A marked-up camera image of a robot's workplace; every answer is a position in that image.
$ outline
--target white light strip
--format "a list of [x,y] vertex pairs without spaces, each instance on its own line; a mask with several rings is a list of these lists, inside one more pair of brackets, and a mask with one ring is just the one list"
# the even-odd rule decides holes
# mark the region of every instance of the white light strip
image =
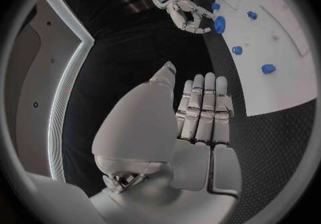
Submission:
[[65,91],[72,90],[79,70],[95,40],[63,0],[46,1],[70,30],[81,40],[60,78],[53,98],[48,125],[48,158],[51,177],[54,180],[65,182],[62,161],[62,131],[70,97],[70,93]]

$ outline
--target white pegboard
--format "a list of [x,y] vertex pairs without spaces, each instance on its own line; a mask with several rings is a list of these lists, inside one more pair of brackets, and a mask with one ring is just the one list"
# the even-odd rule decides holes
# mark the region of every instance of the white pegboard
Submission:
[[[275,112],[306,103],[317,96],[316,76],[309,45],[285,0],[216,0],[242,84],[247,115]],[[252,20],[248,11],[257,13]],[[243,53],[232,53],[241,46]],[[263,74],[261,67],[277,70]]]

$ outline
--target blue knob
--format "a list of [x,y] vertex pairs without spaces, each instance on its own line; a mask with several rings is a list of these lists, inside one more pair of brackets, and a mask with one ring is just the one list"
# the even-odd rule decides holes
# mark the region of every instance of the blue knob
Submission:
[[222,34],[225,31],[225,18],[218,17],[214,22],[214,29],[218,34]]
[[249,11],[249,12],[247,12],[247,14],[248,14],[249,18],[252,18],[254,20],[257,19],[257,13]]
[[241,55],[243,53],[243,48],[240,46],[233,47],[232,52],[236,55]]
[[277,70],[277,68],[274,65],[271,65],[271,64],[263,65],[261,68],[262,68],[262,72],[264,74],[273,73],[274,71]]
[[212,3],[212,9],[213,10],[219,10],[220,9],[220,4]]

